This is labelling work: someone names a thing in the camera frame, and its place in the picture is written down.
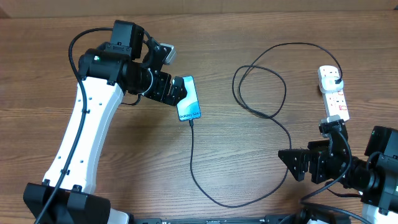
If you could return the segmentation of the blue Galaxy smartphone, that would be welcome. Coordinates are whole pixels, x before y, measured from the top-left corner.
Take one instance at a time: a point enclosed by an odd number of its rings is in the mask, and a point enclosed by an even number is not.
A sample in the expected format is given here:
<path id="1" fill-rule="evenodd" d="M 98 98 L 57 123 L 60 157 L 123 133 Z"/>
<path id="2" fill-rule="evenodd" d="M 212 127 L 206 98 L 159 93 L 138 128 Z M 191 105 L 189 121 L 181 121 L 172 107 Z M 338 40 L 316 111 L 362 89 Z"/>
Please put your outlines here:
<path id="1" fill-rule="evenodd" d="M 192 76 L 183 77 L 187 95 L 177 103 L 177 113 L 180 121 L 188 121 L 201 117 L 195 81 Z"/>

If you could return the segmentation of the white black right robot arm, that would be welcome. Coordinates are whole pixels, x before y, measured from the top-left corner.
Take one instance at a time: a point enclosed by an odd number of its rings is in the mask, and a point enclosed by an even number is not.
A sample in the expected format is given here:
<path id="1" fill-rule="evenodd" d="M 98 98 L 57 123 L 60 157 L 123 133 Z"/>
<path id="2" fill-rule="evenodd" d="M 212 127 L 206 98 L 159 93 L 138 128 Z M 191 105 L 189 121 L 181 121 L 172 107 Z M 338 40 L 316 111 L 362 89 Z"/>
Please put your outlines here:
<path id="1" fill-rule="evenodd" d="M 352 156 L 342 120 L 319 125 L 324 141 L 306 149 L 285 149 L 278 157 L 297 181 L 307 171 L 312 182 L 339 182 L 363 193 L 361 201 L 378 207 L 382 215 L 397 213 L 397 130 L 375 126 L 365 151 L 367 161 Z"/>

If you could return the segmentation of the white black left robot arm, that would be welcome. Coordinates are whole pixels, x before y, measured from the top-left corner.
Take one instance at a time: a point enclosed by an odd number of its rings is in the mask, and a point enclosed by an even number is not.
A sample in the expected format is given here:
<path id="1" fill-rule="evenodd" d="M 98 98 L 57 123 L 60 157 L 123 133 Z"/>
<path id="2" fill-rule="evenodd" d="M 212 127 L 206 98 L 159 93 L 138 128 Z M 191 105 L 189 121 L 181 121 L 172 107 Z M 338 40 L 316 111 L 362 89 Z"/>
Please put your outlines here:
<path id="1" fill-rule="evenodd" d="M 116 20 L 111 38 L 88 49 L 71 68 L 77 80 L 72 115 L 60 149 L 40 184 L 23 199 L 37 223 L 133 223 L 95 195 L 96 175 L 109 125 L 126 94 L 176 106 L 187 96 L 184 79 L 162 71 L 176 56 L 141 26 Z"/>

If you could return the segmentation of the white charger plug adapter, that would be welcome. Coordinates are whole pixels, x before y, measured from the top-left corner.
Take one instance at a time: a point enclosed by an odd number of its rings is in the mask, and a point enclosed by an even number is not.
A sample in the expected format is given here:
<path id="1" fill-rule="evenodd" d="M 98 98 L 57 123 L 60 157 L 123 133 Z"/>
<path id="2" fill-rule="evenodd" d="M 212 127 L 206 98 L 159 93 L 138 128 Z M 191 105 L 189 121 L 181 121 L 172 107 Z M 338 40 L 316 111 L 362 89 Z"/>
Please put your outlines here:
<path id="1" fill-rule="evenodd" d="M 344 82 L 338 77 L 321 77 L 320 91 L 324 94 L 340 91 L 344 87 Z"/>

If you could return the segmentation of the white power strip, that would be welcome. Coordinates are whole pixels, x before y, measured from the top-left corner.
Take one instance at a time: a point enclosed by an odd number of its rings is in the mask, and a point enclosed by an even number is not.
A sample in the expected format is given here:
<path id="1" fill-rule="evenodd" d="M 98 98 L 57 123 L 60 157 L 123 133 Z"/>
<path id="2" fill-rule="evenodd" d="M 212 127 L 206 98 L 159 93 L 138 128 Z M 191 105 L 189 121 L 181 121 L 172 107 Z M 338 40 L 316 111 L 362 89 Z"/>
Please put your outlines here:
<path id="1" fill-rule="evenodd" d="M 331 65 L 323 65 L 318 69 L 317 72 L 319 83 L 321 77 L 340 78 L 339 70 Z M 343 120 L 349 120 L 349 112 L 343 90 L 334 93 L 322 93 L 322 97 L 327 117 L 338 114 Z"/>

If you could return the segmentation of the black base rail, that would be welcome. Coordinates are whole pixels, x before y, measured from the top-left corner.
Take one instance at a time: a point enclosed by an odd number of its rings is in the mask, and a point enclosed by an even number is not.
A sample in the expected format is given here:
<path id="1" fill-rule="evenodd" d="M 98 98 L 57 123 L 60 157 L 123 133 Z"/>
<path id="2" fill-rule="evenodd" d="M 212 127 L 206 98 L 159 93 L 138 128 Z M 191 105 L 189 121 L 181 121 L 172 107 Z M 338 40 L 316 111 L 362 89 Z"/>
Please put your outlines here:
<path id="1" fill-rule="evenodd" d="M 186 218 L 162 220 L 160 218 L 131 218 L 132 224 L 278 224 L 295 223 L 293 217 L 283 215 L 266 215 L 264 217 L 243 218 Z"/>

